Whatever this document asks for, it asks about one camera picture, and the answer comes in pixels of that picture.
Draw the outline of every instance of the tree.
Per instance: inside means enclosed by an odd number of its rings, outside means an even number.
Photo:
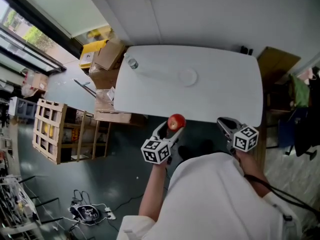
[[[55,45],[55,42],[52,39],[47,37],[35,26],[32,26],[28,30],[23,39],[43,52],[46,52],[48,49],[52,48]]]
[[[16,15],[17,15],[17,12],[15,10],[11,10],[3,25],[8,28],[14,21]]]

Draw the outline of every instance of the wooden pallet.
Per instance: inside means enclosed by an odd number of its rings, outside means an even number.
[[[82,115],[80,123],[70,122],[74,115]],[[86,124],[86,118],[90,118],[94,125]],[[111,123],[93,120],[93,114],[79,110],[63,103],[39,99],[37,103],[33,128],[32,145],[40,153],[55,164],[79,162],[82,160],[94,160],[107,156],[108,139]],[[65,129],[79,131],[78,139],[71,143],[63,143]],[[93,142],[83,142],[86,129],[94,130]],[[97,143],[99,133],[106,133],[106,142]],[[104,155],[97,156],[97,149],[104,147]],[[91,153],[81,154],[81,148],[91,148]],[[76,157],[71,157],[72,149],[76,149]]]

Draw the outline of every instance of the white shirt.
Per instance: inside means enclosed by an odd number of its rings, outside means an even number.
[[[225,153],[183,162],[172,175],[158,221],[125,216],[117,240],[300,239],[300,223],[288,205],[272,192],[260,198],[243,175]]]

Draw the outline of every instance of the red apple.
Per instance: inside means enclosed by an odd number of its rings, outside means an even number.
[[[171,131],[176,132],[186,126],[186,119],[181,114],[173,114],[168,119],[168,127]]]

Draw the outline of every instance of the wooden crate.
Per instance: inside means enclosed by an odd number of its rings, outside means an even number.
[[[67,104],[39,99],[32,145],[57,165],[105,158],[111,125],[94,120],[93,114]],[[91,141],[84,141],[85,132]],[[105,140],[98,142],[98,137],[105,137]]]

